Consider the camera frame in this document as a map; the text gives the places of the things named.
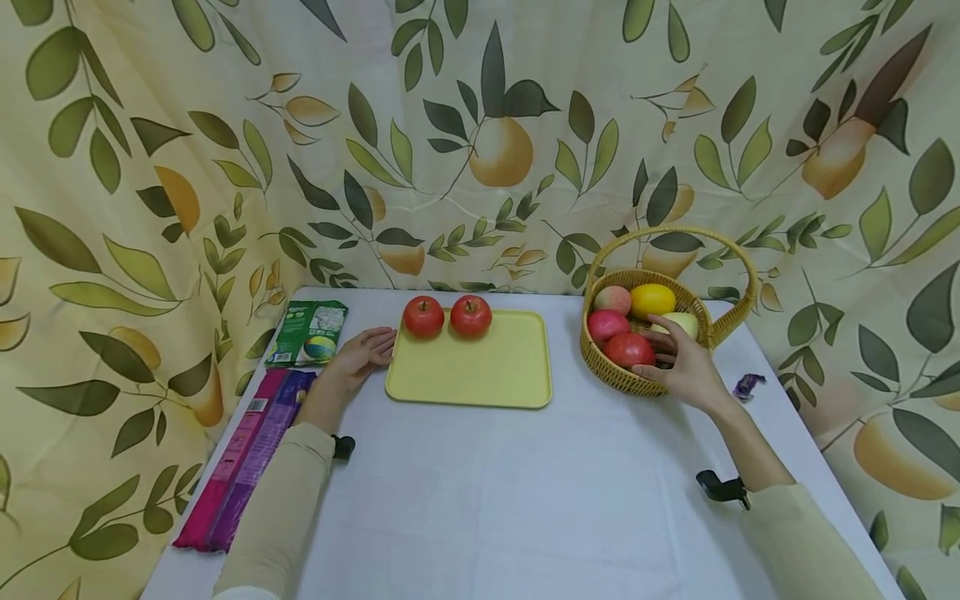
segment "yellow tray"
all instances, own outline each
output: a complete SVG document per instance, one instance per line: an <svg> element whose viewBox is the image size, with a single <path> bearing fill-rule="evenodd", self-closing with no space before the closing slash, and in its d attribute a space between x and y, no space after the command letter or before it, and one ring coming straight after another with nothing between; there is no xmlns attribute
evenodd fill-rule
<svg viewBox="0 0 960 600"><path fill-rule="evenodd" d="M401 325L387 394L404 402L542 408L550 401L546 325L535 312L494 310L487 334L464 340L450 330L418 340Z"/></svg>

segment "beige sleeve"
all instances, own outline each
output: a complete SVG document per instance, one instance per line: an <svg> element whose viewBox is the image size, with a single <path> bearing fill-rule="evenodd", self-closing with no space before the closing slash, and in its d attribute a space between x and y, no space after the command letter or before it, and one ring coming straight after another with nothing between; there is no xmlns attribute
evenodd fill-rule
<svg viewBox="0 0 960 600"><path fill-rule="evenodd" d="M883 600L804 486L774 486L749 497L743 529L780 600Z"/></svg>
<svg viewBox="0 0 960 600"><path fill-rule="evenodd" d="M334 445L333 438L310 423L287 430L240 519L214 595L252 587L288 597Z"/></svg>

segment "wicker basket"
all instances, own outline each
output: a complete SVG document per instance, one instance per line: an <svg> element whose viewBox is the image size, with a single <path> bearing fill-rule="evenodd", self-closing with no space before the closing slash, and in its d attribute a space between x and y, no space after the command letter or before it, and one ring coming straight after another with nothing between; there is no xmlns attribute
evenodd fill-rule
<svg viewBox="0 0 960 600"><path fill-rule="evenodd" d="M749 280L743 298L741 298L727 314L717 320L716 323L710 321L710 314L704 303L672 277L653 271L644 271L642 269L624 269L621 271L612 271L599 279L595 278L597 269L603 264L607 256L617 248L637 240L642 235L668 233L670 231L682 231L684 233L691 233L716 240L730 248L731 252L736 254L736 257L746 266ZM662 396L666 394L666 388L655 381L617 367L613 361L607 358L600 350L600 347L593 343L593 340L590 339L587 333L587 315L593 306L594 297L596 297L600 290L608 285L619 285L630 290L644 283L659 283L673 290L673 293L677 296L677 308L675 310L690 313L697 318L699 325L697 343L709 350L716 348L720 342L723 342L724 339L747 318L747 315L750 313L750 308L756 300L759 287L756 269L746 253L734 244L734 242L706 229L672 225L637 229L613 240L598 252L593 258L593 264L590 265L587 276L587 287L584 294L584 310L580 323L580 351L584 355L584 360L587 361L587 366L590 367L590 370L596 373L604 383L616 390L633 396ZM628 319L630 320L630 327L633 331L640 331L650 327L650 324L646 321L635 319L629 315Z"/></svg>

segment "green snack bag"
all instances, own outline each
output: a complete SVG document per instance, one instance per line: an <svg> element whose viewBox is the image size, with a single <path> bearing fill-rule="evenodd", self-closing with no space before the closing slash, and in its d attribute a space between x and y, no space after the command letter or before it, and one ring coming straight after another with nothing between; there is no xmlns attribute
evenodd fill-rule
<svg viewBox="0 0 960 600"><path fill-rule="evenodd" d="M347 307L336 300L291 300L267 366L305 367L330 362L347 312Z"/></svg>

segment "black clip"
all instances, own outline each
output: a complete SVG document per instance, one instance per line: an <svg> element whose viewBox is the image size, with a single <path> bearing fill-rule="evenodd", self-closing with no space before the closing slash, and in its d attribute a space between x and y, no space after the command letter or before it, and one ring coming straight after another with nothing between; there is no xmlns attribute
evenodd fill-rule
<svg viewBox="0 0 960 600"><path fill-rule="evenodd" d="M343 438L333 436L333 442L336 444L333 446L333 458L343 461L350 460L350 454L353 453L357 442L350 436L344 436Z"/></svg>
<svg viewBox="0 0 960 600"><path fill-rule="evenodd" d="M747 498L747 489L743 487L743 480L737 477L730 481L720 481L712 470L702 470L697 473L697 483L703 488L707 498L714 502L730 502L738 500L747 511L750 510L750 500Z"/></svg>

